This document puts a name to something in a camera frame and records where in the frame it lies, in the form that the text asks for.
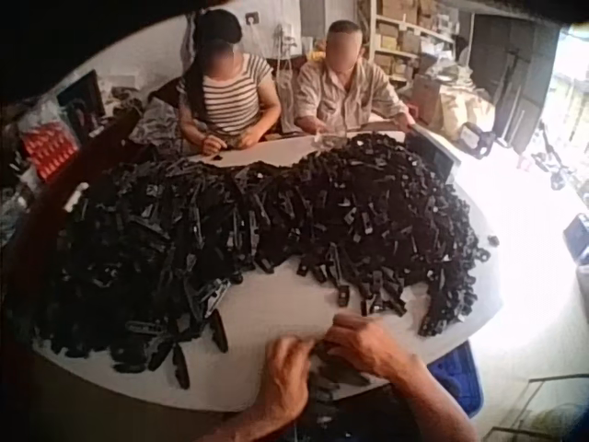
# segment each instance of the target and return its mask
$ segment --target white table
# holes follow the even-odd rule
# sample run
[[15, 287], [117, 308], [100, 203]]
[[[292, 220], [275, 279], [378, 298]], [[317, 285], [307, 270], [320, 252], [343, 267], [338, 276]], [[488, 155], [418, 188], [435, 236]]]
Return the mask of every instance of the white table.
[[[206, 161], [218, 166], [235, 166], [264, 160], [285, 166], [313, 150], [312, 137], [295, 138], [263, 143], [247, 151], [226, 152], [220, 161]], [[484, 215], [472, 203], [470, 215], [472, 226], [485, 244], [490, 228]], [[272, 275], [256, 270], [245, 275], [242, 285], [231, 287], [220, 304], [229, 352], [225, 355], [219, 352], [210, 334], [182, 345], [191, 374], [189, 390], [178, 387], [171, 357], [156, 372], [123, 375], [112, 369], [108, 352], [94, 353], [88, 359], [70, 359], [64, 352], [55, 355], [48, 343], [37, 346], [36, 350], [80, 378], [126, 396], [191, 410], [238, 411], [251, 404], [257, 394], [266, 342], [285, 333], [320, 336], [330, 326], [333, 315], [341, 311], [336, 304], [335, 290], [318, 285], [311, 277], [296, 275], [296, 266], [297, 262], [290, 260]], [[450, 326], [439, 336], [422, 338], [417, 334], [427, 309], [425, 285], [406, 289], [414, 298], [403, 318], [387, 313], [383, 321], [403, 345], [430, 363], [467, 340], [499, 311], [502, 301], [498, 268], [496, 251], [488, 262], [476, 267], [472, 274], [477, 277], [475, 289], [479, 301], [464, 322]], [[349, 310], [360, 311], [360, 298], [355, 292]], [[373, 379], [372, 385], [365, 389], [341, 389], [340, 396], [382, 384], [382, 380]]]

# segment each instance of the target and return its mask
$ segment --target cardboard box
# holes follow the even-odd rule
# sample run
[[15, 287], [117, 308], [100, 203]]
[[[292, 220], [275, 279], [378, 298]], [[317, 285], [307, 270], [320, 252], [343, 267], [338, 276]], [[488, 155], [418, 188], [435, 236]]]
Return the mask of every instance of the cardboard box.
[[435, 15], [436, 11], [436, 3], [435, 0], [419, 0], [419, 9], [420, 14], [424, 16], [433, 16]]
[[383, 55], [380, 53], [375, 54], [375, 64], [380, 66], [385, 73], [390, 76], [393, 67], [393, 57], [390, 55]]
[[422, 28], [433, 30], [434, 25], [435, 25], [435, 17], [434, 16], [424, 16], [424, 15], [420, 14], [418, 17], [417, 24], [420, 25]]
[[393, 65], [393, 74], [398, 76], [404, 76], [405, 72], [407, 72], [407, 65], [403, 62], [395, 62], [395, 64]]
[[422, 53], [420, 56], [420, 66], [418, 74], [425, 74], [425, 72], [432, 67], [435, 62], [438, 61], [438, 57], [431, 55], [430, 53]]
[[386, 35], [388, 37], [398, 38], [398, 26], [388, 25], [386, 23], [378, 23], [378, 31], [380, 35]]
[[412, 25], [417, 25], [417, 7], [414, 8], [383, 8], [383, 16], [393, 18], [394, 20], [406, 21]]
[[420, 53], [422, 51], [422, 38], [410, 30], [403, 32], [401, 50], [409, 53]]
[[441, 83], [427, 76], [417, 75], [413, 80], [411, 103], [419, 108], [420, 118], [426, 124], [433, 124], [442, 116], [440, 90]]
[[417, 25], [417, 0], [381, 0], [380, 14]]
[[398, 48], [398, 42], [395, 37], [388, 37], [387, 35], [382, 35], [380, 37], [380, 47], [383, 49], [390, 49], [391, 51], [396, 51]]

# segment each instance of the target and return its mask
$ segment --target beige shirt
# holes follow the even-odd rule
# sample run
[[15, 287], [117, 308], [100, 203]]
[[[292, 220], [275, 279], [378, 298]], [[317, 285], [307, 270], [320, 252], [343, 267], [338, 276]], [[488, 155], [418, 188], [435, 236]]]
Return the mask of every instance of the beige shirt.
[[325, 62], [308, 62], [298, 75], [296, 118], [318, 117], [333, 130], [357, 129], [368, 123], [372, 112], [391, 118], [407, 112], [385, 72], [360, 59], [347, 92]]

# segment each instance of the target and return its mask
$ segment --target black hair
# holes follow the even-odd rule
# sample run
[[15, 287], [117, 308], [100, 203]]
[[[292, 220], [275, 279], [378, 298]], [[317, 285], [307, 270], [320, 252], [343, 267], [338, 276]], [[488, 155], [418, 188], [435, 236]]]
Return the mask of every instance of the black hair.
[[362, 33], [362, 29], [356, 23], [350, 20], [338, 20], [331, 23], [328, 34], [353, 34], [354, 32]]
[[222, 53], [233, 52], [233, 46], [241, 41], [243, 34], [237, 17], [224, 9], [215, 9], [194, 18], [192, 44], [194, 61], [184, 74], [186, 96], [191, 109], [200, 119], [206, 120], [206, 106], [202, 81], [211, 68], [213, 58]]

